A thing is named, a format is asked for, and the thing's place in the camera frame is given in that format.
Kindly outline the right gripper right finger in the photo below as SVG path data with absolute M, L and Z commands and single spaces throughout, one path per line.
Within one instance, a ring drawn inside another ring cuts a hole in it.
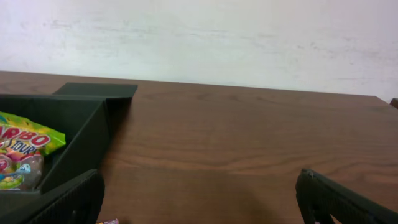
M 310 170 L 303 169 L 295 184 L 305 224 L 397 224 L 397 213 Z

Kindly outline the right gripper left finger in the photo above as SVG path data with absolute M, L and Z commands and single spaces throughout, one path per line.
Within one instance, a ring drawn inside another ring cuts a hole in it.
M 96 169 L 46 193 L 2 190 L 1 224 L 95 223 L 103 204 L 104 190 L 104 179 Z

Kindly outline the green Pretz snack box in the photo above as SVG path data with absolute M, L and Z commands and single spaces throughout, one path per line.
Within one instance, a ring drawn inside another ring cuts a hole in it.
M 119 220 L 116 218 L 114 220 L 106 220 L 103 222 L 97 222 L 95 224 L 119 224 Z

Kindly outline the green Haribo gummy bag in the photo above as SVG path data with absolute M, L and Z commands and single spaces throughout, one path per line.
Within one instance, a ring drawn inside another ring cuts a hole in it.
M 65 135 L 14 114 L 1 113 L 1 190 L 32 190 L 44 157 L 66 145 Z

